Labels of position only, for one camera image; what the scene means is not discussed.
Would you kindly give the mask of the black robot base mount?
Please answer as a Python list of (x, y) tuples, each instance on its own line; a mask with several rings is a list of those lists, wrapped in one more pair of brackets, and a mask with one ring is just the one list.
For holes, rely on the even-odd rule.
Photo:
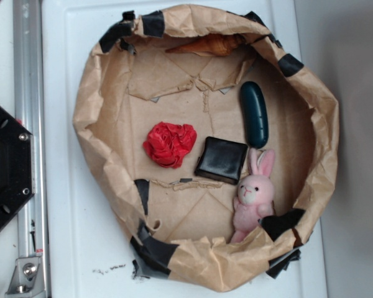
[(0, 106), (0, 232), (34, 195), (32, 134)]

